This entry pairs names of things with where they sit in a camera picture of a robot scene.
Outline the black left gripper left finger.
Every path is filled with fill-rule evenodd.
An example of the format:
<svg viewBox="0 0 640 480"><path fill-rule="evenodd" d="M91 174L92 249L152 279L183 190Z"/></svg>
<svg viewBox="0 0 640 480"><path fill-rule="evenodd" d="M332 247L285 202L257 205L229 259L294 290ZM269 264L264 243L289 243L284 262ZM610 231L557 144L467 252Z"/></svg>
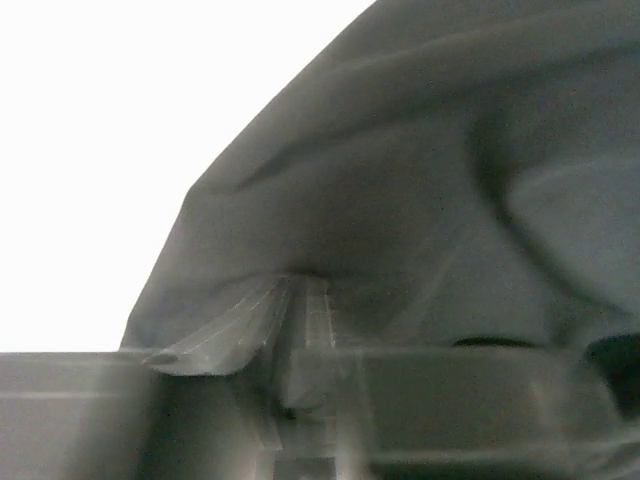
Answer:
<svg viewBox="0 0 640 480"><path fill-rule="evenodd" d="M203 326L154 349L143 363L175 376L226 376L246 368L274 347L291 298L291 280L270 276L232 289Z"/></svg>

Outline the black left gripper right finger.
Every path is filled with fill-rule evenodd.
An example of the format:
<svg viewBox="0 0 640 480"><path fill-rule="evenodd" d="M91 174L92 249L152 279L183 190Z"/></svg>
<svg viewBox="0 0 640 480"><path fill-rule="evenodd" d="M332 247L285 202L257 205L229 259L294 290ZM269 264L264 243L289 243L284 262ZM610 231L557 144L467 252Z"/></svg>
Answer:
<svg viewBox="0 0 640 480"><path fill-rule="evenodd" d="M279 403L321 407L331 394L339 356L365 343L360 316L340 304L324 279L296 280L279 335Z"/></svg>

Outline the black trousers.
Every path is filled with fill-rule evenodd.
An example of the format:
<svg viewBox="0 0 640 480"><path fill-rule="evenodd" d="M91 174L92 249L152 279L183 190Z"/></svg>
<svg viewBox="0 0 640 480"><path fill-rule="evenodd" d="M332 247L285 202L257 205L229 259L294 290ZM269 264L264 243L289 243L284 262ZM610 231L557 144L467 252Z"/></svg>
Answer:
<svg viewBox="0 0 640 480"><path fill-rule="evenodd" d="M374 3L187 193L122 344L280 280L326 284L343 336L636 334L638 3Z"/></svg>

